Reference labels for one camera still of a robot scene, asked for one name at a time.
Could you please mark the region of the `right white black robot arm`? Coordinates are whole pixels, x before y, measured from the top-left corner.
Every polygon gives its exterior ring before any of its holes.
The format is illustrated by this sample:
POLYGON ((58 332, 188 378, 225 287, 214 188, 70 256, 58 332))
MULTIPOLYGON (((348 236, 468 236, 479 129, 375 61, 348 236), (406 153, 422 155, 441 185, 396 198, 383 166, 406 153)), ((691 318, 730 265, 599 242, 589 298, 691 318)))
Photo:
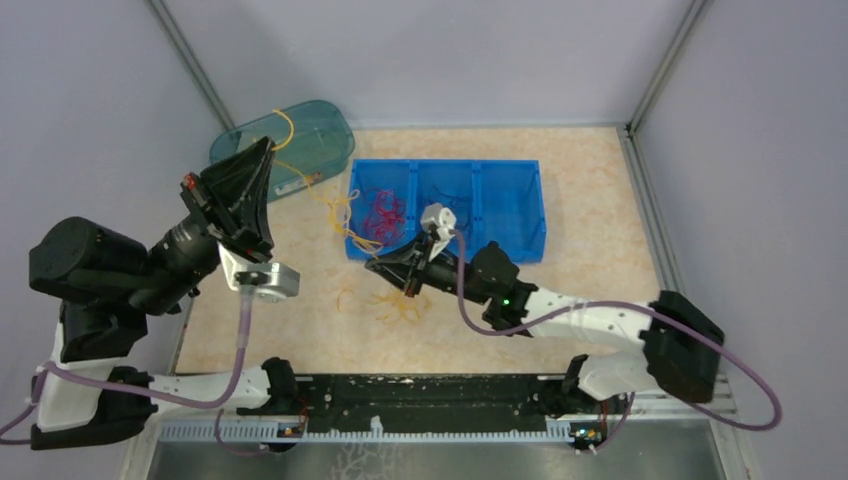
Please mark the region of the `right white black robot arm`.
POLYGON ((723 331, 687 297, 662 290, 647 303, 591 301, 519 279, 519 267, 496 242, 469 261, 417 237, 366 262, 378 275, 413 297, 424 286, 484 306, 481 333, 489 336, 561 337, 613 348, 607 355, 574 357, 563 398, 576 412, 623 393, 662 390, 690 404, 714 396, 720 355, 713 344, 723 331))

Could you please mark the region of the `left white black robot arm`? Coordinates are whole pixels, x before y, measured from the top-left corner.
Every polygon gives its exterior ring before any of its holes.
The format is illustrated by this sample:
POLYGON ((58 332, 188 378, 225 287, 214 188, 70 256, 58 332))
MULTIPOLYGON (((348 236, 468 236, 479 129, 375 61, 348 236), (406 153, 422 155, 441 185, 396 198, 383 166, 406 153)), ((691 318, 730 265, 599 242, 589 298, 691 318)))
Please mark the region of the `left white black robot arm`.
POLYGON ((254 302, 299 291, 298 272, 272 259, 267 194, 275 145, 263 137, 181 181, 187 216, 152 247, 72 216, 29 253, 29 285, 60 300, 50 358, 31 383, 35 450, 119 443, 154 421, 202 410, 292 411, 300 388, 289 362, 245 364, 254 302), (152 316, 174 315, 200 283, 222 272, 238 297, 230 372, 153 375, 126 364, 152 316))

